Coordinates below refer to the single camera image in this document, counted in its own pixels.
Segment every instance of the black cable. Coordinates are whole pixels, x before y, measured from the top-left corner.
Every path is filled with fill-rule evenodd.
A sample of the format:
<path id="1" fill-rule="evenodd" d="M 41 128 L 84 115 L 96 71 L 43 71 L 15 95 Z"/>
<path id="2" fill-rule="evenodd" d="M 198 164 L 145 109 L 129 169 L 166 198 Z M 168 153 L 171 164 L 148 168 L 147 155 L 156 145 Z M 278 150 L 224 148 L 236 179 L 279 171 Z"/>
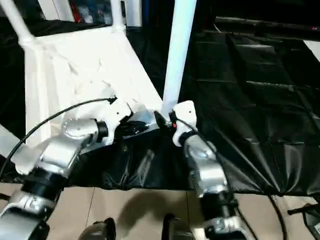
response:
<path id="1" fill-rule="evenodd" d="M 213 149 L 213 147 L 207 142 L 206 138 L 205 138 L 202 134 L 200 134 L 199 131 L 198 131 L 196 128 L 194 128 L 193 126 L 191 126 L 191 125 L 190 125 L 189 123 L 187 123 L 186 121 L 183 121 L 183 120 L 181 120 L 181 119 L 179 119 L 179 118 L 177 118 L 177 117 L 175 118 L 175 120 L 183 123 L 183 124 L 186 125 L 188 128 L 190 128 L 195 134 L 197 134 L 197 135 L 199 136 L 199 138 L 200 138 L 202 141 L 205 142 L 205 144 L 206 144 L 214 153 L 216 152 L 216 151 Z M 255 240 L 258 240 L 258 237 L 257 237 L 256 233 L 254 232 L 254 230 L 252 229 L 252 227 L 250 226 L 250 224 L 249 224 L 248 221 L 246 220 L 246 218 L 245 218 L 245 216 L 243 215 L 243 213 L 240 211 L 239 207 L 236 207 L 236 210 L 237 210 L 237 212 L 239 213 L 240 218 L 241 218 L 241 219 L 243 220 L 243 222 L 247 225 L 247 227 L 248 227 L 249 231 L 251 232 L 252 236 L 254 237 L 254 239 L 255 239 Z"/>
<path id="2" fill-rule="evenodd" d="M 8 162 L 11 160 L 11 158 L 13 157 L 13 155 L 16 153 L 16 151 L 19 149 L 19 147 L 36 131 L 38 130 L 42 125 L 46 124 L 47 122 L 49 122 L 50 120 L 58 117 L 59 115 L 66 113 L 74 108 L 77 108 L 79 106 L 85 105 L 85 104 L 90 104 L 90 103 L 94 103 L 94 102 L 102 102 L 102 101 L 113 101 L 114 99 L 112 98 L 97 98 L 97 99 L 93 99 L 93 100 L 88 100 L 88 101 L 83 101 L 80 103 L 77 103 L 75 105 L 72 105 L 70 107 L 67 107 L 66 109 L 63 109 L 55 114 L 53 114 L 52 116 L 48 117 L 46 120 L 43 120 L 42 122 L 40 122 L 38 125 L 36 125 L 34 128 L 32 128 L 18 143 L 17 145 L 14 146 L 14 148 L 11 150 L 11 152 L 9 153 L 8 157 L 6 158 L 6 160 L 4 161 L 1 170 L 0 170 L 0 180 L 4 174 L 6 165 L 8 164 Z"/>
<path id="3" fill-rule="evenodd" d="M 252 227 L 250 226 L 250 224 L 248 223 L 247 219 L 245 218 L 244 214 L 242 213 L 242 211 L 240 210 L 240 208 L 237 206 L 236 207 L 236 211 L 238 212 L 240 218 L 242 219 L 242 221 L 244 222 L 244 224 L 248 227 L 249 231 L 251 232 L 251 234 L 253 235 L 255 240 L 258 240 L 258 237 L 255 233 L 255 231 L 252 229 Z"/>
<path id="4" fill-rule="evenodd" d="M 282 239 L 283 240 L 288 240 L 288 232 L 287 232 L 287 227 L 286 227 L 286 223 L 285 223 L 285 220 L 275 202 L 275 200 L 272 198 L 272 196 L 268 196 L 271 204 L 272 204 L 272 207 L 274 208 L 274 211 L 279 219 L 279 222 L 280 222 L 280 225 L 281 225 L 281 230 L 282 230 Z"/>

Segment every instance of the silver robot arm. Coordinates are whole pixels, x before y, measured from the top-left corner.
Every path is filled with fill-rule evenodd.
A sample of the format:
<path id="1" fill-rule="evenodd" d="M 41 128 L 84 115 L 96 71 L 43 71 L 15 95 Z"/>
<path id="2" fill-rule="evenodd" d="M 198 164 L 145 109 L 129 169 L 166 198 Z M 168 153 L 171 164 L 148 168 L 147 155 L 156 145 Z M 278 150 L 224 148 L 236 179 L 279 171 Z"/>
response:
<path id="1" fill-rule="evenodd" d="M 200 201 L 206 237 L 211 240 L 255 240 L 241 217 L 236 215 L 238 203 L 217 159 L 216 147 L 197 134 L 194 103 L 185 101 L 175 105 L 170 120 L 176 128 L 173 143 L 177 147 L 183 146 L 190 168 L 189 178 Z"/>
<path id="2" fill-rule="evenodd" d="M 94 149 L 103 138 L 112 143 L 120 121 L 132 114 L 126 103 L 115 102 L 110 106 L 102 121 L 69 119 L 59 135 L 45 141 L 46 146 L 27 171 L 21 189 L 0 211 L 1 240 L 47 239 L 50 227 L 46 221 L 56 207 L 80 152 Z"/>

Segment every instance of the black surface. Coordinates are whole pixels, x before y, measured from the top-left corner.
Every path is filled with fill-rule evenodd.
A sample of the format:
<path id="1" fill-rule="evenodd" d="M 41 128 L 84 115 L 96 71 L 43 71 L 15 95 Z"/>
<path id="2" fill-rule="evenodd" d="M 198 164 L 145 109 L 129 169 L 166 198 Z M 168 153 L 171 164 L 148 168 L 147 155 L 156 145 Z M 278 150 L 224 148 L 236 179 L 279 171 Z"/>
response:
<path id="1" fill-rule="evenodd" d="M 96 27 L 29 22 L 36 36 Z M 25 131 L 24 58 L 10 25 L 0 23 L 0 124 Z M 162 96 L 169 34 L 129 29 L 127 36 Z M 320 193 L 319 62 L 302 41 L 201 33 L 187 57 L 180 100 L 193 100 L 198 129 L 221 153 L 238 193 Z M 81 157 L 70 185 L 103 189 L 190 189 L 182 149 L 149 132 Z M 11 165 L 4 180 L 19 179 Z"/>

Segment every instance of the floor tile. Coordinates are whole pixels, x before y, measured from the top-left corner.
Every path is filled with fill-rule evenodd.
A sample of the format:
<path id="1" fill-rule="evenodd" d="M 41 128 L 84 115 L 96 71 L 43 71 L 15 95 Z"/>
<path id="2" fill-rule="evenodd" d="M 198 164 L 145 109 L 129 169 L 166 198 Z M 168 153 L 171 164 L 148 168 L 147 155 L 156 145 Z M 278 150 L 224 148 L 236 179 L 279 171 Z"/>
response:
<path id="1" fill-rule="evenodd" d="M 21 188 L 21 184 L 13 183 L 0 183 L 0 193 L 11 196 L 15 190 Z M 0 200 L 0 209 L 2 209 L 7 204 L 7 201 Z"/>
<path id="2" fill-rule="evenodd" d="M 112 217 L 117 239 L 161 239 L 164 216 L 173 213 L 188 221 L 186 192 L 132 189 L 129 191 L 95 188 L 88 225 Z"/>
<path id="3" fill-rule="evenodd" d="M 316 204 L 311 197 L 284 196 L 275 198 L 285 221 L 290 240 L 314 240 L 308 228 L 305 227 L 303 215 L 301 213 L 288 215 L 287 211 L 295 208 L 302 208 L 305 204 Z"/>
<path id="4" fill-rule="evenodd" d="M 93 187 L 68 187 L 50 217 L 48 240 L 76 240 L 86 228 Z"/>

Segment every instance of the white pole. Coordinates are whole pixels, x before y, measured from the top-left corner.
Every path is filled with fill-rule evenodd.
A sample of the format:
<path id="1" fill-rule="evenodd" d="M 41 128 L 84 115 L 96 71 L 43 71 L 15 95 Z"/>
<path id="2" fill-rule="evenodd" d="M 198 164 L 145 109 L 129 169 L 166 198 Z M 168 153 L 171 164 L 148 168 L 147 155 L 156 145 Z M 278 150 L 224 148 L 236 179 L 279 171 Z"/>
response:
<path id="1" fill-rule="evenodd" d="M 124 31 L 124 18 L 122 17 L 122 9 L 120 0 L 111 0 L 112 26 L 116 30 Z"/>
<path id="2" fill-rule="evenodd" d="M 18 35 L 19 42 L 23 44 L 32 41 L 34 37 L 29 32 L 14 2 L 12 0 L 0 0 L 0 5 Z"/>
<path id="3" fill-rule="evenodd" d="M 197 0 L 175 0 L 174 3 L 161 110 L 164 116 L 167 116 L 178 103 L 196 4 Z"/>

